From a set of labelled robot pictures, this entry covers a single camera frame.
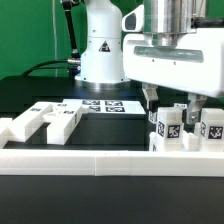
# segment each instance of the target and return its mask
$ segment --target green background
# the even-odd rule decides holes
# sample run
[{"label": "green background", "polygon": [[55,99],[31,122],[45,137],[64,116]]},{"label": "green background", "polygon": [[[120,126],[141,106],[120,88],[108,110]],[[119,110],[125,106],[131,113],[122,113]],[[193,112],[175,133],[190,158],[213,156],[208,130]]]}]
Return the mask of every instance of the green background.
[{"label": "green background", "polygon": [[[55,58],[52,19],[53,0],[9,1],[1,0],[0,7],[0,79],[20,75],[26,69]],[[123,15],[133,10],[141,0],[112,0]],[[58,59],[70,57],[70,44],[64,11],[60,0],[55,0]],[[210,0],[209,17],[224,17],[224,0]],[[86,47],[85,6],[72,9],[79,50]],[[54,71],[38,71],[42,75],[55,75]]]}]

